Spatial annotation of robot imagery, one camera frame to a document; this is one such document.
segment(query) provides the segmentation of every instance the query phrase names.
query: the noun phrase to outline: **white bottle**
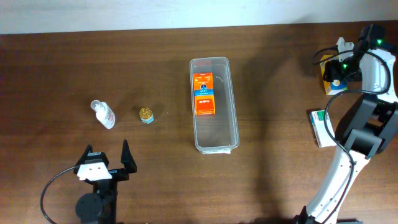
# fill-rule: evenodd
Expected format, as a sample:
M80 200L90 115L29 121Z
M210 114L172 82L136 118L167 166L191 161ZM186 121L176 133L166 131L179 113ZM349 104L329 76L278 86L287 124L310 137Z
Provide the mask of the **white bottle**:
M114 126L116 117L105 102L100 102L99 100L94 100L91 102L91 108L96 112L95 116L98 121L105 126L105 128L111 129Z

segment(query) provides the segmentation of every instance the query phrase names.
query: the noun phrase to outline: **brown tabletop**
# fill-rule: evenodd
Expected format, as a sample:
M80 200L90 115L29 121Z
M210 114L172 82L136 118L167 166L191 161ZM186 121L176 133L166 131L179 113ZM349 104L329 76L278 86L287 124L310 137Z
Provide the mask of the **brown tabletop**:
M281 223L317 192L333 147L314 141L307 110L329 96L310 63L339 37L356 42L365 22L123 30L0 36L0 219L45 223L44 185L91 144L121 167L123 139L138 172L119 183L117 220L134 223ZM398 43L398 22L380 22ZM233 80L240 146L232 154L195 148L189 62L224 56ZM331 107L336 127L358 95ZM105 129L90 108L108 103ZM155 121L144 124L149 107ZM398 136L356 179L339 218L398 223ZM78 223L75 204L91 186L72 173L44 200L57 223Z

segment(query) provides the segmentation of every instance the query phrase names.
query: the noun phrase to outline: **white box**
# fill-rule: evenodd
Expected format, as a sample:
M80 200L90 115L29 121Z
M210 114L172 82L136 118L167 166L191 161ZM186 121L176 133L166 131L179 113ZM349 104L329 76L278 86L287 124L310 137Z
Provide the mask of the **white box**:
M317 143L319 147L327 147L327 146L335 146L336 143L330 138L328 133L326 132L326 127L324 125L325 119L325 111L312 111L310 113L310 119L313 127L313 131L315 132L315 136L317 138ZM329 115L326 115L326 123L328 125L328 129L331 131L333 137L335 137L335 132L331 127Z

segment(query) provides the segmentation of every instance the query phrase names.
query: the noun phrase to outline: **plastic bin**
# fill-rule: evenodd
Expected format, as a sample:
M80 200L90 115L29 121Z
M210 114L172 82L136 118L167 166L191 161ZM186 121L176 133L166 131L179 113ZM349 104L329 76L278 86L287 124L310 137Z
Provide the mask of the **plastic bin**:
M195 115L193 74L213 73L216 114ZM234 93L229 62L225 57L198 58L190 62L195 145L202 154L230 153L239 146Z

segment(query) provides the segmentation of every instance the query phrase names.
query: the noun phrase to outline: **orange box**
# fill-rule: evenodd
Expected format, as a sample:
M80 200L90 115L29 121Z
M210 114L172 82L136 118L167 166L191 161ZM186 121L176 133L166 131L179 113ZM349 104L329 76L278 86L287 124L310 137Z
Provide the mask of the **orange box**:
M216 114L213 73L193 74L195 92L195 115Z

